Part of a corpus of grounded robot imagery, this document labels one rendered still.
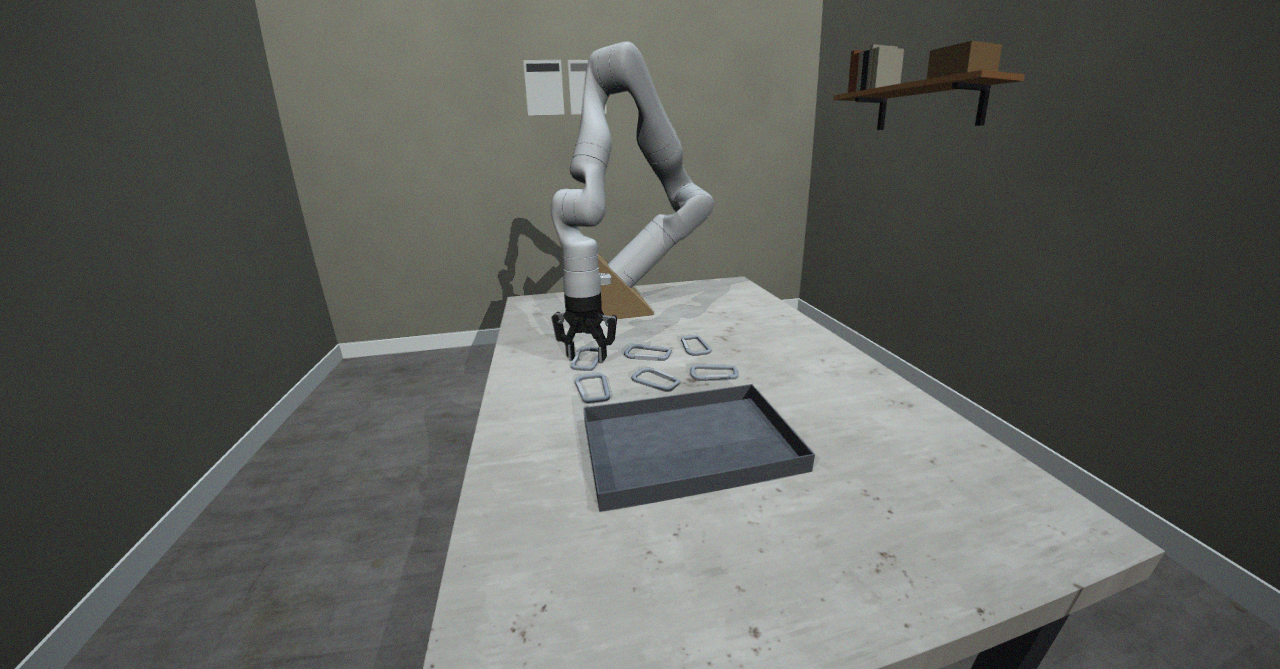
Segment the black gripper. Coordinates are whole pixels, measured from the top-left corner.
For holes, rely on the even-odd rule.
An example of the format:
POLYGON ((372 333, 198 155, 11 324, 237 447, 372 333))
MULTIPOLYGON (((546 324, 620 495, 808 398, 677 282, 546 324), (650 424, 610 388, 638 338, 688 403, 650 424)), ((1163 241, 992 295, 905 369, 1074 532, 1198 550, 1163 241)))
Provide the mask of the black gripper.
POLYGON ((573 336, 576 333, 588 333, 588 335, 593 335, 593 338, 595 338, 596 344, 599 345, 598 359, 599 363, 603 363, 603 359, 605 359, 607 356, 607 345, 612 345, 614 342, 617 315, 604 315, 602 312, 602 294, 593 297, 564 295, 564 313, 556 312, 552 315, 552 324, 556 333, 556 340, 563 342, 566 347, 566 356, 570 358, 570 362, 573 362, 575 358, 573 336), (567 336, 564 335, 564 321, 570 324, 567 336), (602 321, 604 321, 608 327, 607 338, 600 326, 602 321))

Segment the grey carabiner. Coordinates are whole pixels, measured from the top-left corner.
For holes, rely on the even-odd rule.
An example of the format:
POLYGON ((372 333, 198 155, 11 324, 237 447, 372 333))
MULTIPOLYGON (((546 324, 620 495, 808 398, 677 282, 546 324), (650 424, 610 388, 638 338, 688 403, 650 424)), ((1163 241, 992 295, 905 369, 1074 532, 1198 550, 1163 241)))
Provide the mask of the grey carabiner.
POLYGON ((705 379, 705 381, 713 381, 713 379, 737 379, 739 377, 739 370, 735 367, 735 365, 692 365, 692 367, 690 370, 690 376, 692 379, 705 379), (733 376, 695 376, 695 368, 724 368, 724 370, 733 370, 733 376))
POLYGON ((632 379, 634 379, 634 382, 640 382, 640 385, 646 385, 646 386, 650 386, 650 388, 659 388, 659 390, 662 390, 662 391, 672 391, 673 388, 676 388, 676 386, 680 385, 680 379, 675 379, 675 376, 669 376, 669 374, 664 374, 664 372, 662 372, 662 370, 657 370, 657 368, 640 368, 640 370, 637 370, 636 374, 634 374, 632 379), (649 382, 649 381, 646 381, 646 379, 636 379, 643 372, 652 372, 652 374, 655 374, 655 376, 660 376, 662 379, 669 379, 669 381, 673 381, 673 385, 671 385, 669 388, 666 388, 666 386, 662 386, 662 385, 655 385, 655 382, 649 382))
POLYGON ((681 342, 684 344, 684 349, 686 350, 686 353, 689 356, 704 356, 704 354, 709 354, 710 353, 710 347, 705 344, 705 342, 703 340, 701 336, 698 336, 698 335, 682 336, 681 342), (698 350, 698 353, 692 353, 692 350, 689 350, 689 345, 685 342, 685 340, 689 340, 689 338, 698 338, 698 340, 700 342, 700 344, 704 345, 704 347, 707 347, 707 350, 698 350))
POLYGON ((579 394, 580 394, 580 397, 582 399, 582 403, 604 403, 604 400, 609 400, 611 399, 611 391, 609 391, 609 388, 607 385, 607 379, 605 379, 604 374, 585 374, 585 376, 579 376, 577 379, 575 379, 575 385, 579 388, 579 394), (603 388, 604 388, 604 391, 605 391, 605 397, 585 397, 585 394, 582 391, 582 388, 581 388, 581 385, 579 382, 579 381, 581 381, 581 379, 602 379, 603 388))
POLYGON ((639 344, 634 344, 634 345, 628 345, 627 349, 625 350, 625 356, 627 356, 627 358, 630 358, 630 359, 655 359, 655 362, 658 362, 658 359, 660 359, 660 362, 663 362, 663 359, 668 359, 669 354, 671 354, 669 347, 655 347, 655 345, 639 345, 639 344), (646 350, 663 350, 663 353, 666 353, 666 356, 637 356, 637 354, 632 356, 632 354, 628 354, 630 350, 634 349, 634 347, 639 347, 639 349, 646 349, 646 350))
POLYGON ((599 362, 598 356, 596 356, 596 359, 594 359, 593 365, 577 365, 579 356, 580 356, 580 353, 582 353, 582 350, 596 350, 596 353, 598 353, 598 347, 580 347, 580 349, 577 350, 577 353, 576 353, 576 356, 573 358, 571 368, 573 368, 573 370, 593 370, 593 368, 595 368, 596 363, 599 362))

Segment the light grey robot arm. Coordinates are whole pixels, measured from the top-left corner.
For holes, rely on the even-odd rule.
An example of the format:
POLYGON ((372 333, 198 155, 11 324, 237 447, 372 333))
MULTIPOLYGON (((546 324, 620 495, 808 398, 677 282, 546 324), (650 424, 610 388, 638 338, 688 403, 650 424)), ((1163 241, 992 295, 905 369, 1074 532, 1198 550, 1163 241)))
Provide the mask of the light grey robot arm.
POLYGON ((628 242, 609 265, 630 289, 668 253, 707 221, 714 201, 684 171, 684 150, 662 107, 645 60, 634 43, 614 43, 593 51, 588 60, 582 92, 582 116, 570 174, 585 189, 557 191, 550 201, 564 265, 564 295, 593 297, 612 283, 599 272, 596 240, 579 226, 596 226, 605 215, 605 169, 611 157, 611 130, 605 101, 611 93, 628 91, 637 105, 637 146, 666 189, 672 215, 657 215, 628 242))

